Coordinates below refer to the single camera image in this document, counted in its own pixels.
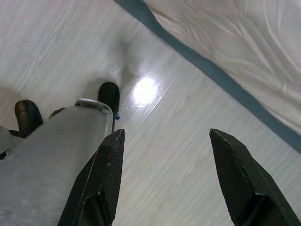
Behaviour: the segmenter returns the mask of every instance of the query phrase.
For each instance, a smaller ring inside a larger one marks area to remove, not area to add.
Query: white fabric
[[[301,0],[146,0],[157,21],[301,134]]]

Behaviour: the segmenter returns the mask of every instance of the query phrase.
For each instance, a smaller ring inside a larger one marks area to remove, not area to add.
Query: foot
[[[98,91],[98,101],[108,105],[113,111],[114,118],[119,111],[120,91],[116,84],[112,82],[104,83]]]
[[[31,100],[21,100],[17,102],[15,105],[15,114],[21,137],[27,137],[37,127],[43,124],[40,111]]]

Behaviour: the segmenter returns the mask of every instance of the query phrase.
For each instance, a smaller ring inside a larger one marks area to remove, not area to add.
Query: blue floor tape
[[[236,83],[225,71],[210,60],[205,59],[196,51],[182,44],[168,33],[155,19],[150,9],[142,0],[115,0],[122,8],[147,26],[169,46],[193,63],[204,74],[211,78],[222,89],[235,98],[242,106],[252,112],[260,121],[266,124],[274,133],[301,153],[301,136],[282,124],[272,116],[262,105]]]

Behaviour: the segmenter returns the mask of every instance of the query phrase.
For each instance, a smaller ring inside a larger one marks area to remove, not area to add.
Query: white laminate floor
[[[0,124],[14,104],[44,118],[104,81],[121,91],[126,129],[114,226],[227,226],[209,129],[242,141],[301,218],[301,156],[111,0],[0,1]]]

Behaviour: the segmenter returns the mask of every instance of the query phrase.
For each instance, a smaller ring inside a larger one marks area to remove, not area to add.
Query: shoe
[[[113,82],[104,83],[98,91],[97,100],[108,105],[113,112],[112,132],[115,130],[115,119],[119,119],[120,91]]]
[[[17,102],[15,105],[15,114],[21,137],[27,137],[37,127],[43,124],[40,111],[31,100],[21,100]]]

